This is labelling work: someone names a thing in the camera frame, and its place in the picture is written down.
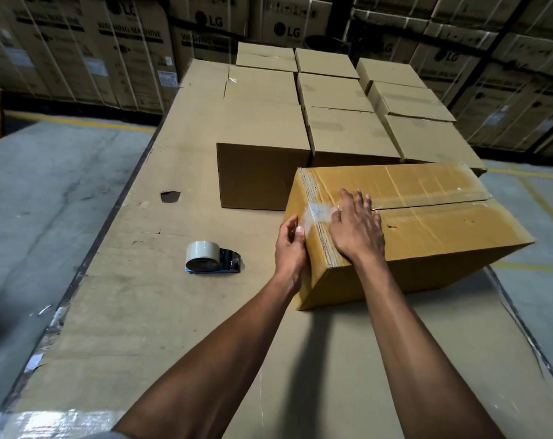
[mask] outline yellow floor line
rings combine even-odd
[[[518,177],[541,177],[541,178],[553,178],[553,174],[548,173],[533,173],[531,171],[521,171],[518,169],[505,169],[505,168],[488,168],[489,173],[502,173],[511,174]]]
[[[547,202],[547,200],[537,191],[537,189],[530,183],[529,179],[524,177],[518,177],[518,180],[524,186],[524,189],[531,195],[534,201],[546,212],[553,220],[553,207]]]
[[[93,127],[107,127],[111,129],[125,129],[128,131],[139,131],[139,132],[155,132],[155,127],[146,127],[146,126],[132,126],[132,125],[117,125],[116,123],[101,123],[101,122],[90,122],[85,120],[75,120],[75,119],[66,119],[63,117],[54,117],[51,115],[36,114],[32,112],[20,112],[16,110],[6,110],[4,115],[9,117],[15,117],[17,119],[24,120],[39,120],[44,122],[54,122],[54,123],[66,123],[68,125],[80,125],[80,126],[93,126]]]
[[[523,269],[528,271],[546,271],[553,273],[553,265],[539,265],[537,263],[496,262],[492,263],[492,266],[494,268]]]

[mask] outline forearm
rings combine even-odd
[[[386,262],[356,262],[396,412],[407,439],[501,438],[473,392],[406,302]]]
[[[135,439],[220,437],[252,384],[292,297],[273,277],[161,376],[114,430]]]

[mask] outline sticker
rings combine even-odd
[[[536,128],[536,130],[539,132],[546,132],[552,127],[553,127],[553,119],[546,119],[543,121],[543,123],[538,125],[538,128]]]
[[[489,116],[487,116],[487,119],[484,122],[484,126],[495,126],[500,123],[502,121],[502,118],[504,118],[505,116],[505,112],[492,112]]]
[[[179,81],[177,80],[177,73],[169,73],[167,71],[158,71],[159,81],[161,86],[164,87],[179,87]]]
[[[24,49],[16,49],[13,47],[5,47],[4,52],[9,57],[9,60],[15,66],[24,66],[25,68],[34,68],[31,57],[28,56]]]
[[[94,75],[108,76],[108,71],[105,69],[105,64],[99,58],[83,57],[88,70]]]

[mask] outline right hand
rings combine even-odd
[[[329,231],[339,252],[352,263],[364,256],[372,256],[384,261],[384,234],[382,218],[377,211],[372,214],[372,200],[369,195],[362,198],[360,190],[355,197],[341,190],[342,211],[331,215]]]

